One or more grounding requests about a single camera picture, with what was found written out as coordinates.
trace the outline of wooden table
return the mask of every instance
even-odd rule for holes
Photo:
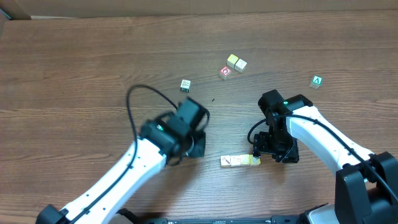
[[[169,218],[269,217],[333,203],[332,173],[303,144],[298,164],[262,157],[222,169],[220,156],[251,152],[264,118],[261,94],[299,93],[358,144],[398,157],[398,11],[123,17],[6,22],[0,40],[0,222],[33,223],[90,188],[132,141],[129,86],[186,96],[211,112],[206,156],[148,181],[126,204]],[[219,77],[230,54],[244,73]],[[324,78],[318,90],[313,75]],[[179,91],[192,81],[189,94]],[[172,107],[134,92],[140,126]],[[261,126],[257,131],[266,130]]]

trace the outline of table surface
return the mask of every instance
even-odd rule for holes
[[[33,223],[90,188],[132,141],[124,97],[153,86],[211,113],[206,155],[167,167],[125,205],[169,218],[269,217],[333,203],[335,179],[301,142],[298,164],[262,157],[222,169],[221,155],[251,152],[257,101],[303,94],[349,138],[398,156],[398,12],[8,21],[0,40],[0,222]],[[230,54],[248,62],[224,81]],[[324,78],[315,90],[314,75]],[[182,79],[191,92],[182,93]],[[138,126],[172,107],[135,91]],[[257,131],[266,130],[261,126]]]

